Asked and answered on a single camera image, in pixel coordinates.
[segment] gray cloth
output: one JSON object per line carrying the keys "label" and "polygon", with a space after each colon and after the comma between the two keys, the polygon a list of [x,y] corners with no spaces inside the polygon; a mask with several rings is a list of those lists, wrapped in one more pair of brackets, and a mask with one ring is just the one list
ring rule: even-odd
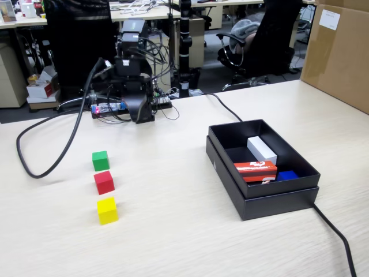
{"label": "gray cloth", "polygon": [[[260,26],[260,22],[252,22],[251,20],[244,19],[238,21],[232,28],[231,34],[236,36],[239,39],[245,39],[252,33],[256,33]],[[236,53],[236,46],[238,44],[238,41],[230,38],[229,39],[229,48],[231,49],[232,53]]]}

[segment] chair backrest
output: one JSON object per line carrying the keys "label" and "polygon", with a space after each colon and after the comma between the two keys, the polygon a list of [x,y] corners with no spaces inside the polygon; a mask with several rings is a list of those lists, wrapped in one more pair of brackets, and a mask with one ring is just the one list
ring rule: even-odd
{"label": "chair backrest", "polygon": [[289,49],[302,0],[264,0],[265,15],[247,53],[257,60],[280,59]]}
{"label": "chair backrest", "polygon": [[99,57],[113,62],[116,55],[109,1],[45,0],[44,5],[59,83],[82,88]]}

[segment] green cube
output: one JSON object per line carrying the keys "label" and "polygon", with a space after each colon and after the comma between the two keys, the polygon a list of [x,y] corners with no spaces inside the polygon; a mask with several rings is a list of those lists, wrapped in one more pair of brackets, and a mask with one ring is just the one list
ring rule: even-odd
{"label": "green cube", "polygon": [[92,153],[92,163],[95,171],[108,170],[109,169],[109,159],[108,152],[101,151]]}

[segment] black office chair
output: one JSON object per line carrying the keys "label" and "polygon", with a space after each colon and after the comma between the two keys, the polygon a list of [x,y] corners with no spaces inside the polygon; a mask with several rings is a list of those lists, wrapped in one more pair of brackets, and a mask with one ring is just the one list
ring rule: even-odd
{"label": "black office chair", "polygon": [[116,55],[108,0],[45,0],[47,30],[62,98],[78,95],[99,57]]}
{"label": "black office chair", "polygon": [[290,72],[290,64],[295,50],[289,47],[293,24],[302,7],[302,0],[265,0],[265,15],[257,30],[248,52],[233,54],[229,46],[224,46],[223,37],[238,41],[241,47],[246,44],[230,33],[218,33],[222,48],[218,51],[218,60],[236,75],[227,88],[241,85],[251,87],[266,85],[265,75],[281,75]]}

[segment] red packaging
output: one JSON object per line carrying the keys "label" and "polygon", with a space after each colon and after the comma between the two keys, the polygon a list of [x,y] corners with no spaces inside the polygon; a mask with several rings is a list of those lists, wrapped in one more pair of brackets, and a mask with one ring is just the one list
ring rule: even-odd
{"label": "red packaging", "polygon": [[246,182],[275,180],[277,167],[269,160],[265,162],[235,163],[235,167]]}

